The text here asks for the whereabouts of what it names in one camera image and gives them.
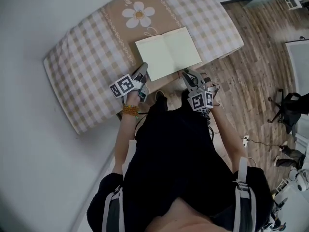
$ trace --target flower center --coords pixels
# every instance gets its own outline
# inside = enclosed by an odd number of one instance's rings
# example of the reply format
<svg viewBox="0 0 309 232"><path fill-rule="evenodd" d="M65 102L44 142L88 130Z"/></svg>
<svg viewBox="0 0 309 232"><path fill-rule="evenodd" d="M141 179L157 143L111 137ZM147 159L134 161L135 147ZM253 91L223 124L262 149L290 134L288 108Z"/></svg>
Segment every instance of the flower center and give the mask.
<svg viewBox="0 0 309 232"><path fill-rule="evenodd" d="M135 18L140 20L144 18L144 13L142 11L138 11L135 13Z"/></svg>

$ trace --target black sleeve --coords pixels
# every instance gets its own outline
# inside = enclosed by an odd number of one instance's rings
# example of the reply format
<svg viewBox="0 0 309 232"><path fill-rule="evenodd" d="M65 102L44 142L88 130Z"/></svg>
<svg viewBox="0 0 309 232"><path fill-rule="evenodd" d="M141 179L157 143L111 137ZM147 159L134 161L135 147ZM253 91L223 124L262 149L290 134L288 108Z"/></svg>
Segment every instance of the black sleeve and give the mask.
<svg viewBox="0 0 309 232"><path fill-rule="evenodd" d="M256 198L256 227L259 231L268 221L274 200L270 193L269 185L266 180L264 171L260 168L248 167L246 183L252 188Z"/></svg>
<svg viewBox="0 0 309 232"><path fill-rule="evenodd" d="M106 197L122 184L123 175L111 173L105 176L100 183L97 194L92 199L87 210L87 220L93 232L102 231L102 221Z"/></svg>

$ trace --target wooden floor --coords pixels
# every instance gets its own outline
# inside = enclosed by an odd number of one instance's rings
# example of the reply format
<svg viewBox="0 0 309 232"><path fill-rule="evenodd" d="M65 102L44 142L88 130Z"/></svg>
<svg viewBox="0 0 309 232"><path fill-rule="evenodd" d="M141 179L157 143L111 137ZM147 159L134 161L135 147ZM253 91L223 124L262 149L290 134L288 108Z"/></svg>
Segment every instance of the wooden floor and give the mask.
<svg viewBox="0 0 309 232"><path fill-rule="evenodd" d="M247 133L250 139L275 145L288 140L288 145L293 148L293 139L286 134L282 124L267 123L267 119L273 118L277 112L267 98L275 98L278 88L283 88L285 94L295 91L293 70L284 43L298 40L300 36L309 38L308 11L288 11L283 0L273 0L255 8L244 8L245 4L224 5L244 46L198 71L206 72L213 82L220 84L217 100L240 136ZM177 97L181 87L183 84L177 80L163 89L170 97L171 109L180 105ZM220 144L220 135L215 138L216 146ZM253 157L258 167L265 171L271 189L287 177L289 169L273 166L273 159L281 155L278 147L270 149L269 146L249 142L247 149L249 157Z"/></svg>

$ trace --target black and white marker cube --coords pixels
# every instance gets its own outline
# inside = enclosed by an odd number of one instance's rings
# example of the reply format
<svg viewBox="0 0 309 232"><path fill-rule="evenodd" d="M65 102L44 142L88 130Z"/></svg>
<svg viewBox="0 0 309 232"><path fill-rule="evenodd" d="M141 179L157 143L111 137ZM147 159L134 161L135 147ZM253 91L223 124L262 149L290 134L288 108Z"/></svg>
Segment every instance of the black and white marker cube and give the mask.
<svg viewBox="0 0 309 232"><path fill-rule="evenodd" d="M203 91L192 97L188 98L188 101L193 111L205 111L206 109L213 108L212 93Z"/></svg>
<svg viewBox="0 0 309 232"><path fill-rule="evenodd" d="M135 89L132 78L129 74L121 77L112 85L110 85L110 89L116 98L126 95L128 92Z"/></svg>

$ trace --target power strip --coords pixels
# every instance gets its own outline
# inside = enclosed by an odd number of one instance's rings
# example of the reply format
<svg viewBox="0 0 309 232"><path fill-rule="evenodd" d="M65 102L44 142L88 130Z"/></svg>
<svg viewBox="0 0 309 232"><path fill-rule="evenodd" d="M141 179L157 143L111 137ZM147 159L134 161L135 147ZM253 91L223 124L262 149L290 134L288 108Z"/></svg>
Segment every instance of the power strip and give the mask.
<svg viewBox="0 0 309 232"><path fill-rule="evenodd" d="M247 148L248 139L249 139L249 135L247 135L247 134L244 135L243 140L242 140L242 143L243 143L243 146L244 146L245 148Z"/></svg>

